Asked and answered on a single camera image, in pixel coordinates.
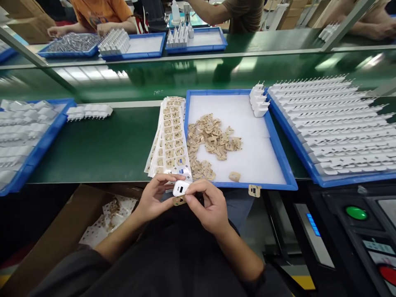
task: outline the white charger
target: white charger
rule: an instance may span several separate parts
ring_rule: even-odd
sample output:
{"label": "white charger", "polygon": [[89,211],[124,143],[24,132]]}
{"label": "white charger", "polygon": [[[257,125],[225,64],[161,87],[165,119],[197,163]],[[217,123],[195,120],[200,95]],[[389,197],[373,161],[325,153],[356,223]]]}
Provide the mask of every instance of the white charger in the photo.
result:
{"label": "white charger", "polygon": [[172,192],[173,196],[179,197],[185,195],[190,184],[191,184],[190,181],[182,181],[182,180],[176,181]]}

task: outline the digital display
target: digital display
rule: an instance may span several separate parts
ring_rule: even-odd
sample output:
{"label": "digital display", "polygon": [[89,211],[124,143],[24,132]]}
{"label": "digital display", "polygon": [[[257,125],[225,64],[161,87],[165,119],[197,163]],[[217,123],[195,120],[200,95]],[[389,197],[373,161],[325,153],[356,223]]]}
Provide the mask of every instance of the digital display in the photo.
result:
{"label": "digital display", "polygon": [[312,218],[312,215],[311,214],[306,214],[306,216],[307,216],[307,218],[309,220],[309,223],[312,226],[312,229],[313,229],[313,232],[315,233],[315,235],[321,237],[321,234],[319,233],[318,227],[316,227],[316,224],[315,224],[315,222],[314,222],[314,220]]}

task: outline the paper pile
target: paper pile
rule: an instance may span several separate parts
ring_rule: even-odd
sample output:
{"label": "paper pile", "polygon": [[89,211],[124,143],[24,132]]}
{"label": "paper pile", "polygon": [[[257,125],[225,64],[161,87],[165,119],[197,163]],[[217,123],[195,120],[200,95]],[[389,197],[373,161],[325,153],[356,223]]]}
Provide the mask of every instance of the paper pile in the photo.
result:
{"label": "paper pile", "polygon": [[193,181],[184,132],[186,100],[166,97],[161,104],[158,128],[145,171],[149,177],[157,173],[182,174]]}
{"label": "paper pile", "polygon": [[85,230],[79,243],[89,245],[91,248],[97,246],[128,218],[136,202],[135,198],[115,195],[111,202],[103,205],[103,214]]}

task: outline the brown shirt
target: brown shirt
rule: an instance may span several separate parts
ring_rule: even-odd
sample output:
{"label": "brown shirt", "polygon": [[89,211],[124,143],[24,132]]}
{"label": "brown shirt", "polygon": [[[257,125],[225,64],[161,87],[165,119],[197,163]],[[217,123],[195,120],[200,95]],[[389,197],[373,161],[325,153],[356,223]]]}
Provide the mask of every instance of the brown shirt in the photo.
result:
{"label": "brown shirt", "polygon": [[260,29],[264,0],[225,0],[223,5],[232,16],[230,33],[256,32]]}

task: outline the plastic bottle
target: plastic bottle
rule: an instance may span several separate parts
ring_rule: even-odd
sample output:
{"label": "plastic bottle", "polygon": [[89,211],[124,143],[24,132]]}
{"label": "plastic bottle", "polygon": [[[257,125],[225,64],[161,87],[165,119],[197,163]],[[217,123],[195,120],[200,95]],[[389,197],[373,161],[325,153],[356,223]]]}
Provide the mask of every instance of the plastic bottle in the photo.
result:
{"label": "plastic bottle", "polygon": [[180,12],[179,7],[177,6],[176,0],[172,1],[172,16],[174,23],[180,23]]}

